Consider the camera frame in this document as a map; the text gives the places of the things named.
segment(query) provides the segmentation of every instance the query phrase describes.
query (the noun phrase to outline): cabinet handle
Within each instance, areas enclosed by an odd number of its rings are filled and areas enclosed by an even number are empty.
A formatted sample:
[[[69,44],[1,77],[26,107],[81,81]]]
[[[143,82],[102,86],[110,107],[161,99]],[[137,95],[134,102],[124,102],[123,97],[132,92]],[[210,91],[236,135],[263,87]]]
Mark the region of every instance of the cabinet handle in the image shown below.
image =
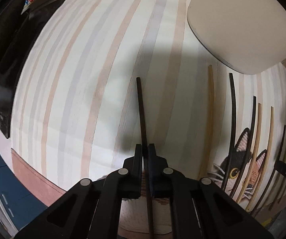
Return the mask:
[[[11,216],[12,216],[12,217],[14,217],[14,215],[13,215],[13,213],[12,213],[11,208],[8,208],[8,210],[9,210],[9,212],[10,212]]]
[[[2,194],[2,197],[3,197],[3,199],[4,199],[5,204],[7,205],[7,204],[8,204],[8,201],[7,201],[7,199],[5,198],[4,194]]]

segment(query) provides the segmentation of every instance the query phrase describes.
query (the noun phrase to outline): white container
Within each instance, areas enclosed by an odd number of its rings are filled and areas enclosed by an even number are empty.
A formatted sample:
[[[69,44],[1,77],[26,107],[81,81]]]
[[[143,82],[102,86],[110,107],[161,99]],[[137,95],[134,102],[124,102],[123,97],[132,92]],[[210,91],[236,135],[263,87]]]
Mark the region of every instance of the white container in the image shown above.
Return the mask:
[[[286,11],[277,0],[191,0],[187,20],[214,56],[241,73],[286,58]]]

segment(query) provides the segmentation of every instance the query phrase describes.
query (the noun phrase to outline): striped wallpaper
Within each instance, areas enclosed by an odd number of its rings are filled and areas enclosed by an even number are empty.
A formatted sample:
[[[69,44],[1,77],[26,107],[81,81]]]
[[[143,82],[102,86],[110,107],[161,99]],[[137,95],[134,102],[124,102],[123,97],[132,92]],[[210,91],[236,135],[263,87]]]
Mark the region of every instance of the striped wallpaper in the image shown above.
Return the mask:
[[[17,153],[63,190],[83,177],[96,180],[121,168],[141,142],[139,76],[148,142],[169,166],[197,178],[211,64],[214,130],[208,170],[228,154],[229,72],[236,88],[236,138],[250,127],[255,95],[263,108],[259,152],[266,149],[270,106],[275,109],[271,156],[257,202],[286,124],[286,69],[278,64],[243,75],[218,62],[187,23],[189,2],[66,0],[42,30],[20,76],[11,119],[12,157]],[[18,173],[20,161],[13,169]]]

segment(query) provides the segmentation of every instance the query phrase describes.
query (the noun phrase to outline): black stick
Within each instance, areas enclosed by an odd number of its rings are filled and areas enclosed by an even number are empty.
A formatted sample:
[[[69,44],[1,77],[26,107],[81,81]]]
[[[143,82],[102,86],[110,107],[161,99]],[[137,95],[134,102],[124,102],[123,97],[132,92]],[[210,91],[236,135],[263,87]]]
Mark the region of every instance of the black stick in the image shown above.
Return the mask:
[[[277,158],[276,158],[276,162],[279,161],[279,159],[280,159],[280,157],[281,157],[281,151],[282,151],[282,147],[283,147],[284,139],[285,139],[285,132],[286,132],[286,125],[284,125],[283,136],[282,136],[282,138],[281,138],[281,145],[280,145],[280,147],[279,147],[279,152],[278,152],[278,155],[277,155]],[[256,205],[254,206],[253,210],[251,211],[253,217],[255,217],[255,216],[258,214],[258,212],[255,213],[255,211],[256,211],[256,209],[258,208],[258,206],[259,206],[259,204],[261,203],[261,201],[263,200],[263,198],[265,197],[265,194],[266,194],[266,192],[267,192],[267,190],[268,190],[268,188],[269,188],[269,186],[270,186],[270,183],[272,182],[272,180],[273,180],[273,178],[274,178],[275,171],[276,171],[276,169],[275,169],[275,167],[274,167],[274,169],[273,169],[273,171],[272,171],[272,174],[270,175],[270,178],[269,178],[269,180],[268,180],[268,182],[267,182],[267,185],[266,185],[266,187],[265,187],[265,189],[264,189],[264,191],[263,191],[263,194],[260,196],[260,198],[259,198],[259,200],[257,201]]]
[[[246,153],[245,153],[243,162],[241,163],[241,168],[239,170],[236,182],[235,182],[235,184],[233,186],[232,191],[230,192],[230,197],[231,198],[233,198],[233,196],[234,196],[234,194],[235,194],[235,192],[236,192],[236,190],[238,188],[238,185],[239,185],[239,183],[241,181],[241,177],[242,177],[242,175],[244,173],[244,170],[245,170],[245,167],[246,167],[245,160],[248,159],[249,156],[251,155],[250,154],[250,148],[251,148],[251,143],[253,141],[253,136],[254,136],[255,120],[256,120],[256,96],[253,97],[253,113],[251,115],[251,124],[250,124],[250,131],[249,131],[248,138],[247,138]]]
[[[137,77],[136,82],[137,82],[138,99],[139,99],[139,115],[140,115],[140,125],[141,125],[143,165],[144,165],[144,177],[145,177],[145,187],[146,187],[148,231],[150,234],[150,239],[154,239],[153,206],[152,206],[152,197],[150,196],[150,178],[148,175],[149,174],[148,150],[147,150],[146,123],[145,123],[141,78]]]
[[[227,163],[225,168],[224,179],[221,185],[221,189],[225,191],[228,181],[228,176],[230,173],[230,158],[232,156],[232,151],[235,146],[235,136],[236,136],[236,95],[235,95],[235,85],[233,74],[230,72],[230,92],[232,96],[232,124],[230,131],[230,149],[228,151]]]

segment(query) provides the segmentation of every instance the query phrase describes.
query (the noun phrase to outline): black panel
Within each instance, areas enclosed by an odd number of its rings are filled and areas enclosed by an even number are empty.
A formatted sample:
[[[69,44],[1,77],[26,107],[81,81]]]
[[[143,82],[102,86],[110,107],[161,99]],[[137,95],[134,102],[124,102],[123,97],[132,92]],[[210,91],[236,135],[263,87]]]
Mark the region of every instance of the black panel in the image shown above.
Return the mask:
[[[56,0],[39,10],[24,13],[20,18],[22,24],[0,61],[0,129],[7,138],[14,94],[24,63],[41,30],[63,2]]]

